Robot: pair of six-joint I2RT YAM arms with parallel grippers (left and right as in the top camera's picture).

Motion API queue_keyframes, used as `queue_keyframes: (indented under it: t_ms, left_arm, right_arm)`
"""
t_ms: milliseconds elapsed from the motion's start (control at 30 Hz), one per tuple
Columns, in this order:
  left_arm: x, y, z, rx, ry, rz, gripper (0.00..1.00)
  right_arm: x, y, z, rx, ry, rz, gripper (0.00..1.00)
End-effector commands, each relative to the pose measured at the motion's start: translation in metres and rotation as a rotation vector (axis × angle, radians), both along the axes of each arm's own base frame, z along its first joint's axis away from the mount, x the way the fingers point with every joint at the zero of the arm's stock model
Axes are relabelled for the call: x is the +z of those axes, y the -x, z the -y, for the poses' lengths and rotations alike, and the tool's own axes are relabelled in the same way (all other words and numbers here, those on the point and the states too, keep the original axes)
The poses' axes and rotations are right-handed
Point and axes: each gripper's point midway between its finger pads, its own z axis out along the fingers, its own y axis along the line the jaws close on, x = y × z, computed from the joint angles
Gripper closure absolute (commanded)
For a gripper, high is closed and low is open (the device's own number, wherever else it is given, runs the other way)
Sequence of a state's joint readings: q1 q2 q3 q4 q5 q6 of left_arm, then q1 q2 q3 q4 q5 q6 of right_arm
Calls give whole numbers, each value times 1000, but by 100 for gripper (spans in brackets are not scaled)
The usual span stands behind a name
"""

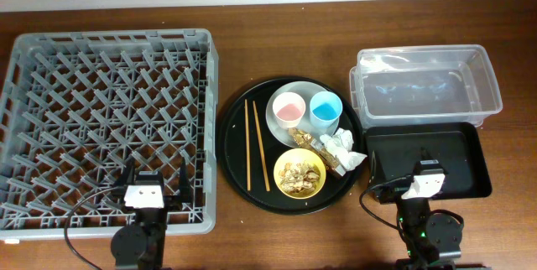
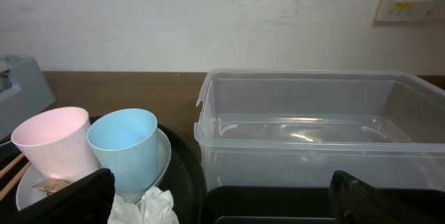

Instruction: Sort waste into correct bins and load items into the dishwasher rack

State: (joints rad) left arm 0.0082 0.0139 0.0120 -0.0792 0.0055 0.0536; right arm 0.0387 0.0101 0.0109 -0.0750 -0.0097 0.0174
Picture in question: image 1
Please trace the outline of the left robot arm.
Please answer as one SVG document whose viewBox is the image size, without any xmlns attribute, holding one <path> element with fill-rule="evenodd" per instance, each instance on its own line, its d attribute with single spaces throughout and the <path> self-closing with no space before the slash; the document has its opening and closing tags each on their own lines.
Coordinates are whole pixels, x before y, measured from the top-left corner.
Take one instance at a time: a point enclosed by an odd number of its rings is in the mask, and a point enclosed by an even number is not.
<svg viewBox="0 0 537 270">
<path fill-rule="evenodd" d="M 180 164 L 176 195 L 164 192 L 164 176 L 159 171 L 137 172 L 134 159 L 127 161 L 112 187 L 124 209 L 135 213 L 134 223 L 122 227 L 112 238 L 115 268 L 162 268 L 168 214 L 192 199 L 187 166 Z"/>
</svg>

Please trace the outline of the gold snack wrapper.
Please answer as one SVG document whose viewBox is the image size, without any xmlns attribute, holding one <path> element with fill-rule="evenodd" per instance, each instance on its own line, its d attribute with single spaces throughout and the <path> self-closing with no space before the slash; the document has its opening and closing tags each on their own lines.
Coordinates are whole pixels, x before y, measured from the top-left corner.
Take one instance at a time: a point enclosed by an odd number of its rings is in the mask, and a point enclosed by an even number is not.
<svg viewBox="0 0 537 270">
<path fill-rule="evenodd" d="M 341 178 L 345 175 L 346 170 L 336 159 L 336 157 L 327 151 L 320 140 L 316 140 L 309 133 L 295 127 L 290 128 L 288 130 L 288 134 L 294 139 L 300 148 L 308 149 L 317 154 L 332 175 L 337 178 Z"/>
</svg>

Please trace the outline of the pink plastic cup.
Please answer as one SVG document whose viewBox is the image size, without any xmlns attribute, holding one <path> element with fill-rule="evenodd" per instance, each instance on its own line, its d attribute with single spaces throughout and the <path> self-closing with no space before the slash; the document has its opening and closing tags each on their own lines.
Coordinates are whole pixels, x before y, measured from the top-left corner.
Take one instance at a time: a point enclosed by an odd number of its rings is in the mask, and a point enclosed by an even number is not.
<svg viewBox="0 0 537 270">
<path fill-rule="evenodd" d="M 302 96 L 288 91 L 276 96 L 272 105 L 276 122 L 283 129 L 296 127 L 304 116 L 305 110 L 305 101 Z"/>
</svg>

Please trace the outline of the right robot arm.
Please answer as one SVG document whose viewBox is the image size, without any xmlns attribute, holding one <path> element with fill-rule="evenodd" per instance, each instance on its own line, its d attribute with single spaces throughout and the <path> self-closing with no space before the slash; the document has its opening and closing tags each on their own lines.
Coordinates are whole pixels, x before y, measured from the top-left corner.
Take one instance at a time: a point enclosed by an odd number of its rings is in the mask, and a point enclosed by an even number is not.
<svg viewBox="0 0 537 270">
<path fill-rule="evenodd" d="M 430 199 L 441 192 L 446 170 L 422 148 L 420 160 L 410 174 L 368 186 L 394 201 L 394 228 L 407 248 L 408 257 L 395 263 L 396 269 L 454 269 L 461 256 L 463 218 L 448 210 L 432 210 Z"/>
</svg>

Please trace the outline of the blue plastic cup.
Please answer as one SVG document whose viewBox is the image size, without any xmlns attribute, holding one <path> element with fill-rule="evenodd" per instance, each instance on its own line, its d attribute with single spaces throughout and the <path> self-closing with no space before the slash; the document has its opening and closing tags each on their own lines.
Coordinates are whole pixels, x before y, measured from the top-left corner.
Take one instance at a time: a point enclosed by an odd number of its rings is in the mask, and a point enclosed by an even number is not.
<svg viewBox="0 0 537 270">
<path fill-rule="evenodd" d="M 320 91 L 310 99 L 310 122 L 317 128 L 328 128 L 343 111 L 340 97 L 331 91 Z"/>
</svg>

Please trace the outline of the grey round plate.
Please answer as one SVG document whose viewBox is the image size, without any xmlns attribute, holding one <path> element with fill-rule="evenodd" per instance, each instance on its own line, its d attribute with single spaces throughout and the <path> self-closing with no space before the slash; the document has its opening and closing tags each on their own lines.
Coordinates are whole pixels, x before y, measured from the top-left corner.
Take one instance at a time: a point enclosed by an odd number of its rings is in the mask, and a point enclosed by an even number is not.
<svg viewBox="0 0 537 270">
<path fill-rule="evenodd" d="M 291 148 L 298 147 L 298 144 L 289 135 L 288 130 L 283 129 L 279 126 L 279 124 L 277 123 L 276 115 L 273 111 L 274 100 L 277 98 L 278 95 L 284 92 L 294 92 L 300 95 L 305 100 L 305 114 L 301 118 L 298 126 L 296 127 L 297 129 L 309 133 L 315 139 L 319 139 L 322 134 L 332 136 L 336 132 L 339 125 L 338 119 L 336 119 L 329 127 L 324 129 L 316 128 L 310 123 L 310 100 L 316 93 L 321 91 L 327 91 L 327 89 L 323 86 L 309 81 L 294 81 L 284 83 L 272 93 L 272 96 L 269 98 L 266 107 L 265 118 L 269 131 L 278 141 Z"/>
</svg>

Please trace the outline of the yellow plastic bowl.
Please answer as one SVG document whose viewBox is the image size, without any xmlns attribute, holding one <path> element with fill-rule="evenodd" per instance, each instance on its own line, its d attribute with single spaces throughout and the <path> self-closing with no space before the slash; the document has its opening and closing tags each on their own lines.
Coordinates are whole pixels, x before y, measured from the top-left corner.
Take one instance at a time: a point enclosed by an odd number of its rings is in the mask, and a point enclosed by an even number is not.
<svg viewBox="0 0 537 270">
<path fill-rule="evenodd" d="M 305 148 L 283 153 L 274 165 L 274 181 L 286 196 L 305 200 L 317 195 L 326 182 L 326 166 L 321 158 Z"/>
</svg>

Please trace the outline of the peanut shell food scraps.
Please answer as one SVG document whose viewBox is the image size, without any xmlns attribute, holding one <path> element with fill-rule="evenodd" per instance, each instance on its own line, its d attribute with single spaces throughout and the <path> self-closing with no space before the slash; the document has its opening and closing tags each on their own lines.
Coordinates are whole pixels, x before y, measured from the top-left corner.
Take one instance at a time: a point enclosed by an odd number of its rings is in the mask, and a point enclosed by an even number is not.
<svg viewBox="0 0 537 270">
<path fill-rule="evenodd" d="M 279 185 L 289 195 L 309 195 L 313 193 L 320 181 L 319 170 L 311 164 L 286 163 L 279 171 Z"/>
</svg>

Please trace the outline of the white tissue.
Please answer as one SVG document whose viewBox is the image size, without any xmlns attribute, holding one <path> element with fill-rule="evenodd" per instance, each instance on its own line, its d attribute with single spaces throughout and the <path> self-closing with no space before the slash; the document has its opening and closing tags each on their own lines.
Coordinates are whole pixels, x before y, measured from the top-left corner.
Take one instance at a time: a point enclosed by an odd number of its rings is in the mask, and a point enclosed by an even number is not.
<svg viewBox="0 0 537 270">
<path fill-rule="evenodd" d="M 367 158 L 366 154 L 352 150 L 354 140 L 350 130 L 338 128 L 332 136 L 321 135 L 320 140 L 327 152 L 339 162 L 346 172 L 353 171 Z"/>
</svg>

